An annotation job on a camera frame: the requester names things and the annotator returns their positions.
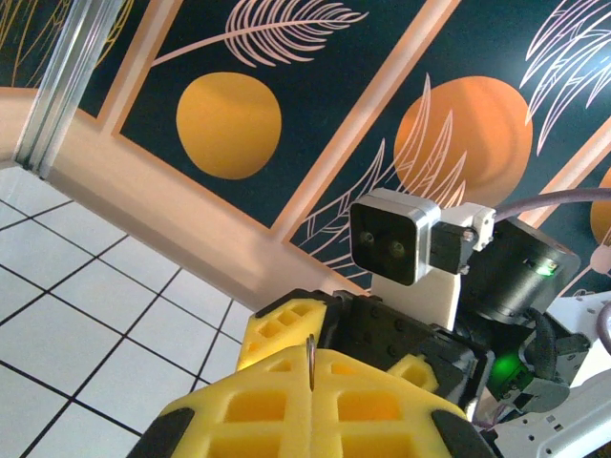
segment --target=white tiled floor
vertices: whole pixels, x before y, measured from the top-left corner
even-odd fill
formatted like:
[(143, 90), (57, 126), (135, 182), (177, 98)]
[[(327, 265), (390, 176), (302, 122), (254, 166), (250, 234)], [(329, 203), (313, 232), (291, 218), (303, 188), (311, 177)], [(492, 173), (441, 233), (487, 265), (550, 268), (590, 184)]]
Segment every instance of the white tiled floor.
[(234, 371), (250, 315), (17, 168), (0, 171), (0, 296), (0, 458), (125, 456)]

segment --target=wall mural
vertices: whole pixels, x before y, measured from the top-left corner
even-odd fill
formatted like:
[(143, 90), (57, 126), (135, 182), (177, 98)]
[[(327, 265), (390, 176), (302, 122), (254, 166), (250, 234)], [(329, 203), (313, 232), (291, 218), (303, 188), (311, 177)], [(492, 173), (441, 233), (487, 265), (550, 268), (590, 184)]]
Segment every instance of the wall mural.
[[(72, 2), (0, 2), (0, 87), (40, 86)], [(125, 0), (121, 7), (79, 103), (89, 115), (99, 114), (147, 5), (146, 0)]]
[[(184, 0), (117, 136), (270, 227), (424, 2)], [(0, 86), (38, 87), (70, 5), (0, 1)], [(88, 114), (148, 6), (125, 1)], [(610, 57), (604, 0), (462, 0), (286, 242), (368, 288), (348, 207), (370, 190), (444, 208), (540, 193), (611, 115)], [(611, 186), (611, 155), (580, 186)], [(611, 289), (611, 203), (560, 206), (541, 229), (582, 259), (563, 294)]]
[(424, 0), (185, 0), (121, 133), (270, 227)]
[[(611, 155), (579, 187), (598, 186), (611, 187)], [(541, 230), (581, 257), (579, 272), (564, 295), (611, 290), (611, 202), (562, 205), (541, 225)]]
[[(610, 28), (611, 4), (598, 0), (463, 0), (291, 242), (368, 288), (370, 275), (349, 255), (348, 207), (371, 189), (442, 207), (540, 193), (611, 115)], [(582, 185), (598, 186), (610, 165)], [(579, 223), (589, 221), (590, 206), (596, 240), (589, 222), (585, 230)], [(561, 222), (567, 212), (571, 238)], [(583, 261), (591, 258), (587, 272), (598, 272), (611, 258), (609, 215), (602, 204), (567, 205), (542, 229), (567, 239)], [(582, 289), (586, 273), (567, 292)]]

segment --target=green led light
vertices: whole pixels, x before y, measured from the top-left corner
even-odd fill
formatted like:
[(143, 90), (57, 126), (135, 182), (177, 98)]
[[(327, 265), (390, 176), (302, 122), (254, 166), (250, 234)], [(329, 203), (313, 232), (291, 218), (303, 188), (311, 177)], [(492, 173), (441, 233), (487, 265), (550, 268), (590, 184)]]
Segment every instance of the green led light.
[(504, 381), (510, 377), (520, 365), (521, 361), (517, 354), (510, 353), (508, 355), (503, 355), (496, 359), (490, 378), (496, 380), (498, 383)]
[(542, 275), (543, 277), (551, 277), (554, 275), (555, 270), (556, 270), (555, 267), (550, 267), (548, 265), (541, 265), (537, 268), (535, 272), (537, 272), (539, 275)]

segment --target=white bracket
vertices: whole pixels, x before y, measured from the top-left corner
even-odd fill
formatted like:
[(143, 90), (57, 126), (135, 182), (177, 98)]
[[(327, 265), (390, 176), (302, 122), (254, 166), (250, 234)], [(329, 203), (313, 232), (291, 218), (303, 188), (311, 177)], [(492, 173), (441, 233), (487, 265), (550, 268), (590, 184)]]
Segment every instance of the white bracket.
[[(474, 203), (441, 212), (441, 220), (473, 227), (479, 238), (474, 250), (481, 251), (490, 243), (495, 223), (495, 210)], [(441, 269), (431, 270), (412, 286), (405, 286), (379, 275), (373, 275), (371, 294), (379, 296), (389, 307), (426, 324), (438, 324), (452, 331), (460, 295), (460, 275)]]

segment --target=palm leaf illustration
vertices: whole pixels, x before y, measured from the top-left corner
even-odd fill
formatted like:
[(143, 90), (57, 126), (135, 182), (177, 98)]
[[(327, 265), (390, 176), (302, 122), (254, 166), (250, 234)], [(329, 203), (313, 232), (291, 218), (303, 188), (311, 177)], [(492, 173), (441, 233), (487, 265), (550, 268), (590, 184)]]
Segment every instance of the palm leaf illustration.
[(446, 160), (446, 155), (450, 150), (450, 140), (452, 139), (452, 126), (453, 116), (452, 111), (446, 116), (446, 120), (441, 128), (441, 133), (435, 141), (432, 151), (427, 157), (426, 162), (422, 168), (418, 171), (416, 176), (412, 179), (409, 184), (405, 184), (403, 181), (401, 184), (410, 191), (410, 193), (426, 198), (429, 190), (431, 189), (435, 179), (439, 175), (441, 166)]
[(394, 158), (393, 163), (384, 172), (386, 182), (396, 176), (396, 173), (402, 173), (407, 176), (413, 168), (418, 156), (422, 152), (422, 144), (427, 134), (429, 124), (429, 113), (431, 112), (431, 78), (427, 73), (424, 81), (424, 89), (416, 119), (411, 127), (410, 134), (401, 145), (399, 153)]
[(466, 183), (463, 180), (457, 188), (456, 183), (460, 179), (466, 160), (467, 152), (465, 151), (452, 170), (443, 178), (443, 181), (427, 194), (427, 198), (434, 200), (442, 208), (451, 207), (457, 200), (462, 200)]
[(227, 18), (225, 33), (158, 57), (152, 67), (220, 41), (249, 67), (306, 62), (312, 58), (302, 54), (321, 50), (327, 36), (367, 15), (327, 0), (240, 0)]
[(607, 233), (602, 238), (601, 245), (611, 246), (611, 226), (609, 226), (609, 230), (607, 231)]
[(335, 270), (349, 280), (360, 281), (364, 286), (367, 286), (365, 283), (367, 283), (369, 272), (360, 269), (352, 262), (349, 247), (348, 208), (354, 200), (372, 189), (388, 186), (392, 179), (398, 179), (397, 171), (400, 171), (404, 177), (413, 176), (412, 169), (416, 166), (417, 159), (420, 155), (426, 154), (429, 155), (425, 163), (415, 177), (410, 178), (410, 183), (406, 186), (399, 179), (399, 184), (394, 185), (394, 189), (432, 198), (444, 208), (459, 205), (465, 194), (466, 183), (460, 177), (467, 152), (456, 162), (444, 179), (436, 184), (440, 169), (448, 157), (453, 128), (452, 112), (448, 113), (432, 151), (423, 151), (422, 148), (427, 132), (430, 130), (431, 81), (428, 75), (420, 100), (410, 133), (403, 143), (395, 145), (396, 154), (393, 155), (390, 165), (382, 171), (382, 163), (386, 154), (386, 141), (383, 139), (373, 161), (360, 178), (341, 196), (310, 214), (302, 223), (306, 236), (299, 244), (300, 248), (310, 256), (316, 257), (326, 267)]
[(14, 55), (12, 86), (36, 87), (40, 83), (70, 10), (69, 0), (58, 1), (54, 8), (36, 3), (0, 3), (0, 51), (5, 56)]
[(520, 88), (541, 74), (529, 102), (529, 122), (548, 97), (553, 97), (537, 142), (537, 154), (554, 125), (587, 87), (593, 85), (587, 109), (611, 82), (611, 4), (602, 0), (563, 0), (535, 34), (526, 52), (530, 60)]

